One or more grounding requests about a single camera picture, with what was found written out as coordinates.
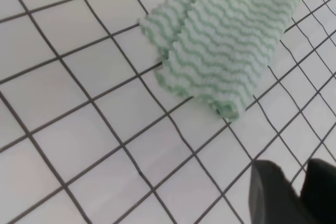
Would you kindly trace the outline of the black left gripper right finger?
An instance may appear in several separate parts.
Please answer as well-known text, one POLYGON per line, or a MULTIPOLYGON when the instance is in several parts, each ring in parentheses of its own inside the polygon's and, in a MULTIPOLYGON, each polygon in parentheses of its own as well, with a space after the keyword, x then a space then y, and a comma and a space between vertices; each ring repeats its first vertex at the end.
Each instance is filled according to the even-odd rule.
POLYGON ((318 223, 335 224, 335 166, 311 159, 300 199, 318 223))

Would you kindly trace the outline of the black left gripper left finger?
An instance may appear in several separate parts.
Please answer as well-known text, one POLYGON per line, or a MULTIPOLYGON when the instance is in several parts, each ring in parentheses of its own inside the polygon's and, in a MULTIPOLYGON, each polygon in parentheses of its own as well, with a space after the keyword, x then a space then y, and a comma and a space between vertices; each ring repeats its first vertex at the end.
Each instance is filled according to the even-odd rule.
POLYGON ((253 162, 248 205, 251 223, 309 222, 309 214, 291 184, 281 168, 271 161, 253 162))

